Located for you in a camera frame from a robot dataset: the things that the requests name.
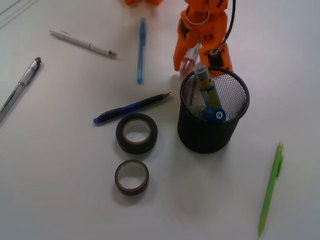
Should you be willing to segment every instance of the blue cap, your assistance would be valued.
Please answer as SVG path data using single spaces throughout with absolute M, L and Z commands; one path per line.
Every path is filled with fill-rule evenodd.
M 100 120 L 99 120 L 99 118 L 97 117 L 97 118 L 93 119 L 93 122 L 94 122 L 95 124 L 98 124 L 98 123 L 100 123 Z
M 222 108 L 210 106 L 203 111 L 203 119 L 210 123 L 221 123 L 227 119 L 227 114 Z

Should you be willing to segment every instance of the mesh cup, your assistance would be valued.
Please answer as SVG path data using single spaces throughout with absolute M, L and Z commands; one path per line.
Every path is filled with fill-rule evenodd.
M 180 89 L 178 134 L 185 146 L 198 153 L 214 153 L 222 149 L 250 102 L 248 88 L 239 76 L 219 67 L 210 67 L 209 70 L 226 113 L 226 121 L 211 123 L 191 112 L 190 106 L 205 105 L 193 72 L 184 79 Z

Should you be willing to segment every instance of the brown tape roll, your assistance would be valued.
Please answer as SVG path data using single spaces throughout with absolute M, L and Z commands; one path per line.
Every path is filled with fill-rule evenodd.
M 128 164 L 137 164 L 137 165 L 141 166 L 145 172 L 144 181 L 141 183 L 141 185 L 139 185 L 135 188 L 125 188 L 119 182 L 119 172 L 120 172 L 121 168 L 123 168 L 124 166 L 126 166 Z M 121 193 L 123 193 L 125 195 L 136 195 L 136 194 L 143 192 L 147 188 L 148 183 L 149 183 L 149 171 L 148 171 L 147 166 L 143 162 L 138 161 L 138 160 L 127 160 L 127 161 L 124 161 L 123 163 L 121 163 L 117 167 L 115 174 L 114 174 L 114 180 L 115 180 L 116 186 L 118 187 L 118 189 L 120 190 Z

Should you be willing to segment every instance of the black and blue pen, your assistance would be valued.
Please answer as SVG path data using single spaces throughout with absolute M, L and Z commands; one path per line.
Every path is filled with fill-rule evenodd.
M 144 108 L 148 105 L 159 102 L 162 99 L 164 99 L 165 97 L 168 97 L 170 95 L 171 95 L 171 92 L 159 94 L 157 96 L 149 97 L 145 100 L 138 101 L 138 102 L 131 104 L 131 105 L 128 105 L 128 106 L 119 107 L 116 109 L 106 111 L 106 112 L 102 113 L 100 116 L 98 116 L 97 118 L 93 119 L 93 122 L 95 124 L 103 123 L 105 121 L 111 120 L 113 118 L 119 117 L 124 114 L 128 114 L 132 111 L 136 111 L 136 110 Z

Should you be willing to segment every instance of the blue pen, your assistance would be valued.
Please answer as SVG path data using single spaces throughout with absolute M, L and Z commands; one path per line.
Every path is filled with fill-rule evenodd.
M 144 68 L 144 46 L 146 45 L 146 20 L 144 17 L 140 20 L 140 44 L 139 44 L 139 59 L 138 59 L 138 78 L 139 84 L 142 83 L 143 68 Z
M 130 113 L 132 111 L 141 109 L 143 107 L 146 107 L 146 106 L 148 106 L 150 104 L 154 104 L 156 102 L 159 102 L 162 99 L 164 99 L 165 97 L 168 97 L 170 95 L 171 95 L 171 92 L 164 93 L 164 94 L 159 94 L 157 96 L 149 97 L 149 98 L 147 98 L 145 100 L 138 101 L 138 102 L 136 102 L 134 104 L 131 104 L 131 105 L 128 105 L 128 106 L 119 107 L 119 108 L 116 108 L 116 109 L 112 109 L 112 110 L 106 111 L 106 112 L 102 113 L 100 116 L 98 116 L 97 118 L 93 119 L 93 122 L 95 124 L 99 124 L 99 123 L 111 120 L 111 119 L 119 117 L 121 115 Z

